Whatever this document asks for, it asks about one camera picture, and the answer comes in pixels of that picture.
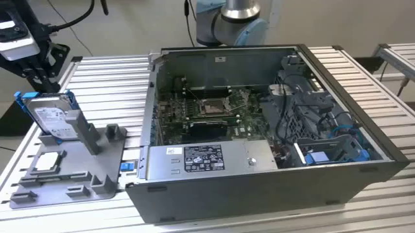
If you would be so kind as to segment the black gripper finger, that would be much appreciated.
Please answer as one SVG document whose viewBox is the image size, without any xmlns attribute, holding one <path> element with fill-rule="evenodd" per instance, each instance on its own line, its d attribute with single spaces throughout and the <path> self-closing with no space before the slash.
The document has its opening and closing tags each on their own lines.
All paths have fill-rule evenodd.
<svg viewBox="0 0 415 233">
<path fill-rule="evenodd" d="M 20 58 L 12 62 L 16 68 L 16 74 L 28 78 L 35 83 L 43 85 L 48 84 L 48 75 L 41 66 L 41 61 L 39 60 L 39 55 L 32 55 L 24 58 Z"/>
<path fill-rule="evenodd" d="M 49 48 L 47 52 L 47 74 L 48 81 L 51 82 L 52 90 L 60 90 L 60 85 L 57 83 L 57 76 L 63 68 L 67 56 L 69 53 L 69 46 L 64 44 L 49 43 Z"/>
</svg>

